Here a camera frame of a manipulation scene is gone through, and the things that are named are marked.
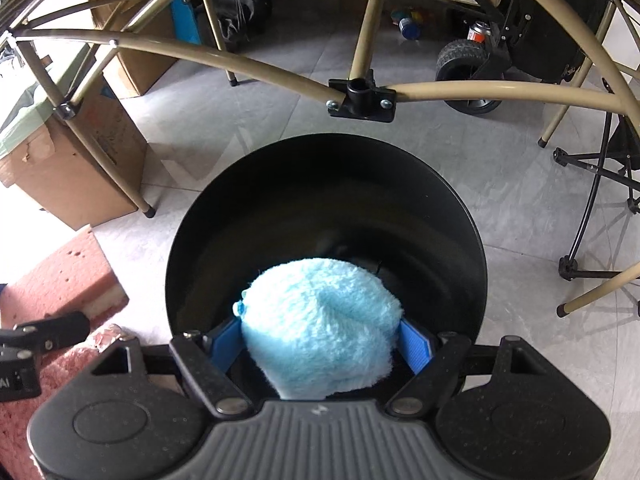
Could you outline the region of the light blue plush toy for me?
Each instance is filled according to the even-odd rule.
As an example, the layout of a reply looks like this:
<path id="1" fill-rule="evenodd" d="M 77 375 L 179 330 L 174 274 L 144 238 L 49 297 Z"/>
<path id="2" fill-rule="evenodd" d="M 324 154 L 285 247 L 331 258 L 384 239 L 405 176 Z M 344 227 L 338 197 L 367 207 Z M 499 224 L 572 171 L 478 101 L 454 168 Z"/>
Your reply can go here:
<path id="1" fill-rule="evenodd" d="M 321 400 L 386 378 L 404 314 L 373 273 L 325 258 L 265 270 L 232 311 L 250 357 L 283 400 Z"/>

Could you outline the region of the pink sponge block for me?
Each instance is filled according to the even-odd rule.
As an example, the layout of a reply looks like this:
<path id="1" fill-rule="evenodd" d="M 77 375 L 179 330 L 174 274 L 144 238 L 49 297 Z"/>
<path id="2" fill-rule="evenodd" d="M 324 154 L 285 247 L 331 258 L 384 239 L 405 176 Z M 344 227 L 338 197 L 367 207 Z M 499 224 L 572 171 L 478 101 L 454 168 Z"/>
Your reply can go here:
<path id="1" fill-rule="evenodd" d="M 128 301 L 92 226 L 84 226 L 34 270 L 6 285 L 1 293 L 1 326 L 13 328 L 80 311 L 97 328 Z"/>

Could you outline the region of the black wagon wheel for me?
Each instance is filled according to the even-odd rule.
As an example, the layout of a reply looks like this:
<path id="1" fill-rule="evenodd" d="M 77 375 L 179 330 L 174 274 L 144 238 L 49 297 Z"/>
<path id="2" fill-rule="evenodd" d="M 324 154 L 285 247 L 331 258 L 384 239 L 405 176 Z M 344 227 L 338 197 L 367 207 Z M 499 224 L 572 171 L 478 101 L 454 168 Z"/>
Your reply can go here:
<path id="1" fill-rule="evenodd" d="M 457 39 L 440 50 L 436 62 L 436 80 L 472 80 L 489 60 L 484 44 L 469 39 Z M 501 104 L 488 99 L 447 101 L 446 104 L 465 115 L 485 115 Z"/>

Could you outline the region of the cardboard box with green liner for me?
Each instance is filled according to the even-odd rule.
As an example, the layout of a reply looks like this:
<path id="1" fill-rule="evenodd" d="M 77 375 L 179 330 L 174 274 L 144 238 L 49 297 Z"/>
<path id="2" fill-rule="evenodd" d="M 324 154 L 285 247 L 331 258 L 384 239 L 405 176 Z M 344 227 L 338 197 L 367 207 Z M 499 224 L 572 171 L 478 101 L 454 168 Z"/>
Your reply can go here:
<path id="1" fill-rule="evenodd" d="M 146 141 L 105 79 L 93 83 L 78 118 L 119 174 L 138 188 Z M 17 185 L 74 230 L 136 210 L 54 112 L 27 67 L 1 78 L 1 184 Z"/>

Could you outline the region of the black round trash bin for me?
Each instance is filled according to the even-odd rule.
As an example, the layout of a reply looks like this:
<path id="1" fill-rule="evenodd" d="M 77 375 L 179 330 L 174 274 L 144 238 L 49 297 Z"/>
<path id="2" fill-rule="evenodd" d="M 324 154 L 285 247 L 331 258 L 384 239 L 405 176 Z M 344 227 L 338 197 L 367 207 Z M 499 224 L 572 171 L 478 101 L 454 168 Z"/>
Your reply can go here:
<path id="1" fill-rule="evenodd" d="M 299 136 L 245 156 L 186 213 L 166 275 L 169 347 L 183 373 L 206 390 L 250 401 L 280 398 L 246 346 L 230 367 L 216 367 L 209 332 L 236 318 L 233 305 L 265 270 L 310 258 L 373 273 L 400 301 L 402 318 L 435 339 L 421 373 L 413 374 L 396 341 L 386 378 L 333 396 L 428 400 L 460 388 L 485 313 L 480 232 L 458 194 L 425 162 L 388 143 L 339 133 Z"/>

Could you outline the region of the folding slatted camping table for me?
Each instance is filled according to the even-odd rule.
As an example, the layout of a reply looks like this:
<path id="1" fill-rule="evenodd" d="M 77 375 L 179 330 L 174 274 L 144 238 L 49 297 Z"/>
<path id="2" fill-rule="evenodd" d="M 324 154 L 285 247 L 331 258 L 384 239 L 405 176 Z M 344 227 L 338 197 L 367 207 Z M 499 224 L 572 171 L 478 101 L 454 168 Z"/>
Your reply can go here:
<path id="1" fill-rule="evenodd" d="M 274 0 L 274 23 L 247 54 L 315 80 L 344 76 L 357 35 L 342 0 Z M 381 25 L 376 81 L 433 80 L 442 41 L 404 41 Z M 488 261 L 486 324 L 542 321 L 598 281 L 564 281 L 556 266 L 570 248 L 591 176 L 552 160 L 553 149 L 590 152 L 601 140 L 604 112 L 572 107 L 549 143 L 537 145 L 559 105 L 506 101 L 485 116 L 466 116 L 444 102 L 401 104 L 392 124 L 332 118 L 320 103 L 241 80 L 230 88 L 221 70 L 175 62 L 144 96 L 122 100 L 148 150 L 143 196 L 154 219 L 134 212 L 96 227 L 108 261 L 130 298 L 119 318 L 164 307 L 164 279 L 178 224 L 201 190 L 256 148 L 313 132 L 370 136 L 415 154 L 437 170 L 468 206 Z M 625 192 L 603 182 L 579 249 L 590 268 L 626 269 L 639 260 L 639 215 Z M 74 237 L 74 231 L 13 185 L 1 185 L 1 283 L 17 280 Z"/>

